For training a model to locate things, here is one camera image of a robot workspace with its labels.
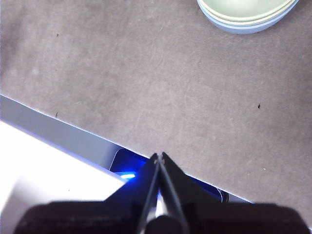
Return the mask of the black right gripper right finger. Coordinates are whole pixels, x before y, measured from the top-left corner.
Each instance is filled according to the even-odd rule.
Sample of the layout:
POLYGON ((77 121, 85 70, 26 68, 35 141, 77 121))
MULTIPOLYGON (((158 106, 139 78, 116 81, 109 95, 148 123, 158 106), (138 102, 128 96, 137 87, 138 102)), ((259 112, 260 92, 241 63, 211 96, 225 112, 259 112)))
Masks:
POLYGON ((192 181, 166 154, 159 158, 168 211, 188 234, 308 234, 300 214, 271 203, 222 203, 192 181))

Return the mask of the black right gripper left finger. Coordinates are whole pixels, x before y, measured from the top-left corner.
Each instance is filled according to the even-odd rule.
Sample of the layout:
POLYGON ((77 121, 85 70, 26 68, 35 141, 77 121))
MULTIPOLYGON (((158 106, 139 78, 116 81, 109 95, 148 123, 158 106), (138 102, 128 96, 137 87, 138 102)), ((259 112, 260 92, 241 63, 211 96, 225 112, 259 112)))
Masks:
POLYGON ((16 234, 138 234, 156 204, 157 154, 103 201, 58 201, 29 208, 16 234))

